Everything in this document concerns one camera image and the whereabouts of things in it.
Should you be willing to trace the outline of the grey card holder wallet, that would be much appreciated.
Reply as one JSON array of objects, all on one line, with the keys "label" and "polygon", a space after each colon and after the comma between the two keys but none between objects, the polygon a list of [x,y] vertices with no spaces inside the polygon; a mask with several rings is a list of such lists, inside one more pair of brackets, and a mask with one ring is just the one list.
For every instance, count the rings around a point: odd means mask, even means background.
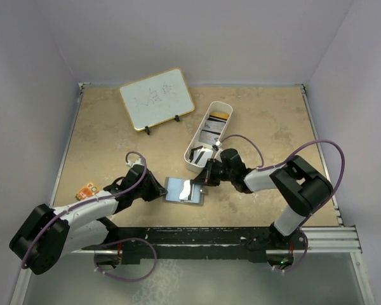
[{"label": "grey card holder wallet", "polygon": [[168,203],[202,206],[207,195],[203,186],[194,184],[190,179],[167,177],[164,187],[167,190],[164,200]]}]

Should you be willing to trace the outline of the white oblong plastic tray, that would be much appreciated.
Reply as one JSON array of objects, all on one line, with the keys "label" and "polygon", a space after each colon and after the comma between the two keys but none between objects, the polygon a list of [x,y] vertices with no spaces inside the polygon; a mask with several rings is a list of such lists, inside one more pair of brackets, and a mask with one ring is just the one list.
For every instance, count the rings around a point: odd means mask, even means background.
[{"label": "white oblong plastic tray", "polygon": [[218,151],[213,146],[224,137],[233,113],[231,105],[214,101],[209,105],[185,153],[186,169],[200,173]]}]

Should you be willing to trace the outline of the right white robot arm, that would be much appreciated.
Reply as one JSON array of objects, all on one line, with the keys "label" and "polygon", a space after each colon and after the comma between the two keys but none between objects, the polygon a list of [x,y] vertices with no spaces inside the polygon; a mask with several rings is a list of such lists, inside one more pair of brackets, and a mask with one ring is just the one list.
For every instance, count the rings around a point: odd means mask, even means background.
[{"label": "right white robot arm", "polygon": [[329,180],[299,155],[283,165],[264,171],[248,168],[236,149],[225,149],[220,159],[209,159],[190,185],[215,187],[230,182],[236,191],[252,194],[276,189],[287,203],[281,215],[271,224],[270,242],[285,248],[292,234],[323,203],[328,201],[333,187]]}]

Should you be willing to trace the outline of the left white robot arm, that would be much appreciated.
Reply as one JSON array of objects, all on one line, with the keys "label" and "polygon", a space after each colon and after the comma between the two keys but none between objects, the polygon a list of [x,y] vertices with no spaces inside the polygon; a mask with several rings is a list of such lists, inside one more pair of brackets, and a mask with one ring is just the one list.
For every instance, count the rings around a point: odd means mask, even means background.
[{"label": "left white robot arm", "polygon": [[85,200],[55,208],[38,205],[12,237],[9,248],[21,259],[22,268],[43,274],[73,251],[115,247],[121,234],[109,216],[137,199],[153,201],[166,194],[150,170],[135,165],[126,176]]}]

